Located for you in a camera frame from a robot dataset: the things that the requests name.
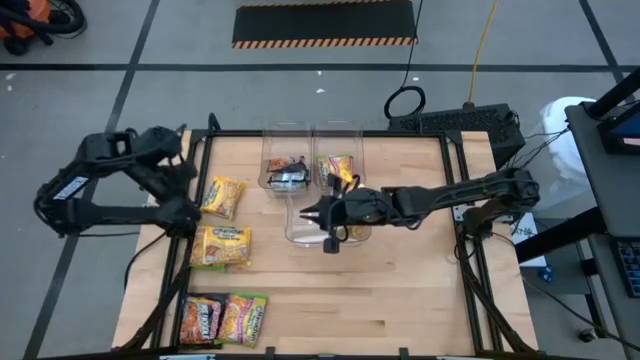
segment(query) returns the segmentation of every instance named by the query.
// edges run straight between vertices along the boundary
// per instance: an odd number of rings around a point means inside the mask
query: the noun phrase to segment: food package
[[[180,325],[180,344],[213,344],[225,302],[226,296],[222,294],[187,296]]]
[[[304,164],[304,156],[300,156],[299,158],[291,157],[283,157],[269,160],[269,166],[267,167],[268,172],[279,171],[291,164],[302,163]]]
[[[307,172],[275,173],[269,179],[271,189],[276,192],[296,192],[307,188]]]
[[[353,181],[353,156],[349,154],[318,156],[318,174],[322,186],[329,185],[329,174],[340,177],[343,181]]]
[[[269,186],[276,192],[298,192],[309,184],[309,169],[304,156],[269,160]]]
[[[209,187],[200,210],[225,219],[233,219],[238,199],[246,185],[246,182],[214,176],[213,184]]]
[[[267,305],[267,295],[231,293],[218,341],[255,347]]]
[[[224,269],[224,264],[249,260],[251,229],[226,226],[198,226],[191,251],[191,266]]]

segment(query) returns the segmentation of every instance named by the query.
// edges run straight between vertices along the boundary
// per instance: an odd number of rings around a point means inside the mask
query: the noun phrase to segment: floor tile
[[[162,1],[141,62],[405,63],[408,59],[408,47],[395,46],[234,50],[235,9],[252,3],[256,1]],[[490,8],[490,0],[425,0],[414,62],[472,64]],[[586,18],[573,1],[501,2],[485,46],[483,64],[605,63]]]
[[[493,1],[425,0],[416,63],[472,64]],[[577,1],[500,1],[481,64],[605,64]]]
[[[549,355],[588,357],[589,359],[624,360],[622,346],[612,339],[583,343],[578,333],[589,325],[578,320],[550,298],[526,289],[531,317],[540,349]],[[558,295],[558,298],[582,316],[590,318],[582,295]]]
[[[640,36],[640,24],[637,21],[640,2],[589,0],[589,4],[618,64],[640,66],[637,41]]]
[[[355,119],[365,128],[383,129],[388,124],[384,103],[402,78],[400,72],[366,71],[323,71],[321,76],[315,71],[139,72],[120,127],[181,122],[203,127],[207,114],[214,112],[225,129],[259,129],[265,122],[292,118]],[[470,79],[466,72],[412,72],[408,83],[424,88],[428,112],[460,108]],[[547,103],[563,96],[597,98],[613,85],[607,73],[479,73],[474,102],[508,103],[520,114],[526,135]],[[406,114],[417,103],[417,95],[401,95],[391,113]]]
[[[75,39],[53,37],[46,46],[31,42],[24,56],[0,47],[0,63],[129,63],[151,0],[78,0],[87,18],[87,30]]]
[[[7,275],[0,319],[11,324],[0,330],[5,359],[22,357],[64,244],[36,218],[36,191],[71,161],[85,135],[104,130],[123,75],[12,74],[0,72],[0,187],[6,190],[0,273]]]
[[[116,173],[100,180],[93,202],[105,206],[141,206],[147,196],[126,175]],[[86,232],[139,230],[139,226],[99,226]],[[40,356],[109,351],[124,295],[125,269],[137,240],[138,235],[79,240]]]
[[[156,124],[206,127],[214,112],[224,129],[261,129],[266,122],[349,119],[367,129],[385,129],[387,98],[403,79],[401,72],[139,72],[133,81],[119,128],[143,130]],[[425,86],[427,109],[459,107],[462,74],[411,74],[412,84]],[[391,107],[406,114],[418,104],[406,94]]]

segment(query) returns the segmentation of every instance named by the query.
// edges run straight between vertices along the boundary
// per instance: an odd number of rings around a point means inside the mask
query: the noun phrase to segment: yellow snack bag
[[[267,298],[263,294],[231,293],[216,341],[255,347]]]
[[[225,219],[233,219],[238,199],[246,185],[246,182],[214,176],[213,184],[209,187],[200,210]]]
[[[251,229],[225,226],[198,226],[191,250],[191,266],[222,269],[224,264],[249,260]]]

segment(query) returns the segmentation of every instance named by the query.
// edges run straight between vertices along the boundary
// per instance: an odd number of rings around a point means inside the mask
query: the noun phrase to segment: yellow cable
[[[497,7],[498,0],[493,0],[493,6],[491,6],[489,19],[487,19],[487,24],[484,26],[482,38],[480,39],[480,45],[478,46],[478,50],[476,51],[476,60],[473,62],[473,71],[471,71],[471,89],[469,89],[469,102],[471,102],[471,100],[473,99],[473,91],[476,87],[476,69],[478,68],[478,61],[480,61],[480,55],[482,54],[482,47],[484,47],[484,39],[487,37],[487,33],[489,32],[489,28],[491,27],[491,22],[493,21],[493,14],[495,14]]]

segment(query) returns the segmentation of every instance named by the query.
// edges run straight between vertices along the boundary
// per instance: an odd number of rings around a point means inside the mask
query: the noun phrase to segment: keyboard
[[[613,239],[611,245],[627,294],[640,298],[640,241]]]

